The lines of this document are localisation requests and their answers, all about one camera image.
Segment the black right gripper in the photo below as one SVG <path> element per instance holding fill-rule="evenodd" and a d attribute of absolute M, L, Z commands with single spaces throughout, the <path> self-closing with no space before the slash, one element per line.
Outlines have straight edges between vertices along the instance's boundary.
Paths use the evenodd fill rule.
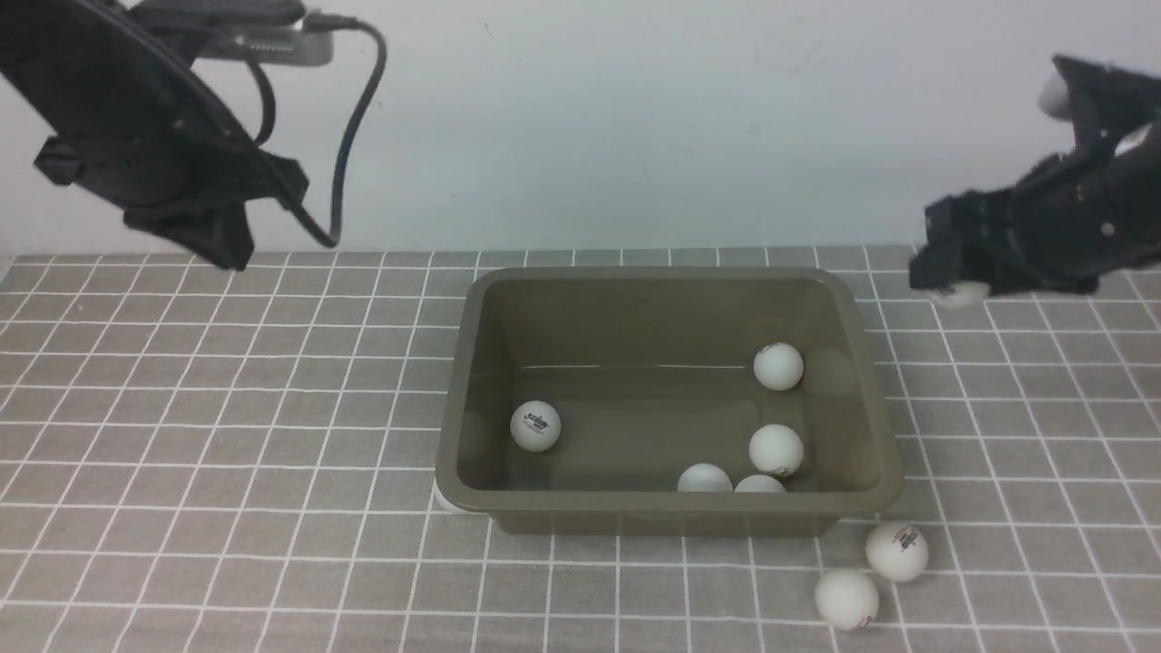
<path fill-rule="evenodd" d="M 926 241 L 908 264 L 913 290 L 961 281 L 991 295 L 1093 294 L 1117 268 L 1117 239 L 1104 232 L 1104 166 L 1050 155 L 1015 185 L 962 191 L 925 207 Z"/>

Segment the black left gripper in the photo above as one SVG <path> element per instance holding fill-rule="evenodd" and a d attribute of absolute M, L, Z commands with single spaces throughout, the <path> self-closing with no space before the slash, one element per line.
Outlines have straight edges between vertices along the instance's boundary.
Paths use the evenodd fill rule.
<path fill-rule="evenodd" d="M 91 191 L 127 227 L 223 271 L 245 271 L 255 244 L 245 202 L 307 198 L 298 162 L 265 151 L 219 101 L 170 92 L 34 91 L 53 132 L 34 166 L 55 186 Z"/>

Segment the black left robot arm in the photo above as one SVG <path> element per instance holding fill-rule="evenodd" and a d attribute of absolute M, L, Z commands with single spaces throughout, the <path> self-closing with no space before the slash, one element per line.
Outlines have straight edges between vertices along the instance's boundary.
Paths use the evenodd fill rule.
<path fill-rule="evenodd" d="M 3 76 L 53 135 L 36 166 L 127 228 L 243 271 L 246 206 L 300 201 L 298 162 L 265 152 L 192 63 L 232 26 L 291 26 L 298 1 L 5 1 Z"/>

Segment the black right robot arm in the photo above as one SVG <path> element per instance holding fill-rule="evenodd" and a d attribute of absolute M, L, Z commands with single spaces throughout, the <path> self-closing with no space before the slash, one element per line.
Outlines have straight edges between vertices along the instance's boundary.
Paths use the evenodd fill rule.
<path fill-rule="evenodd" d="M 1027 293 L 1091 295 L 1108 273 L 1158 263 L 1158 123 L 1133 146 L 1102 135 L 1019 182 L 925 207 L 913 290 L 949 303 Z"/>

